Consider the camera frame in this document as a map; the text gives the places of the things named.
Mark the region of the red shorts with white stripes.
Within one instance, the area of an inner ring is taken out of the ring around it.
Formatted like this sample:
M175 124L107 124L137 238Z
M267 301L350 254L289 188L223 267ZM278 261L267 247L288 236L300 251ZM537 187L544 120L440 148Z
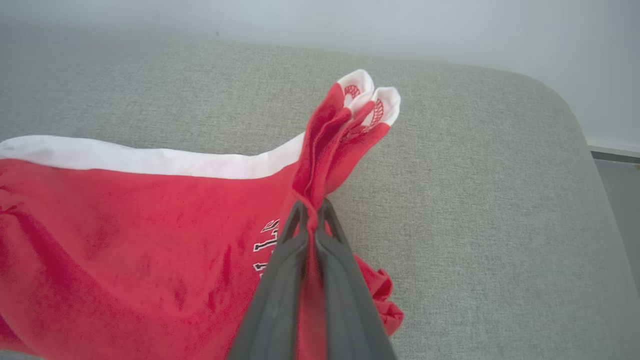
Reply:
M0 142L0 349L48 360L224 360L295 203L317 211L400 112L359 69L259 155L96 139Z

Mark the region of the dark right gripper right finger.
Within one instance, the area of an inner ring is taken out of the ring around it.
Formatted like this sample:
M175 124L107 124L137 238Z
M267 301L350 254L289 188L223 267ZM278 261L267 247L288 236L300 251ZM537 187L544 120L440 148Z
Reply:
M398 360L329 199L314 234L326 309L327 360Z

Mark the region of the white wall baseboard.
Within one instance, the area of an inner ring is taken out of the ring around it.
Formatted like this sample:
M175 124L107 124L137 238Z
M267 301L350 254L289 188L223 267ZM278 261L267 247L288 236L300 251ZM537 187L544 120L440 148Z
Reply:
M617 157L630 157L640 159L640 146L625 145L622 143L596 140L592 138L586 139L590 151L595 153L603 153L615 155Z

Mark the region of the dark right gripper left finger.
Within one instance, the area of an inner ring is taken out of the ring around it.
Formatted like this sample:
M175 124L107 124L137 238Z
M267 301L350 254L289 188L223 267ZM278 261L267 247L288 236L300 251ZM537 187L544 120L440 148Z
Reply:
M297 360L301 283L310 236L306 205L293 205L238 328L227 360Z

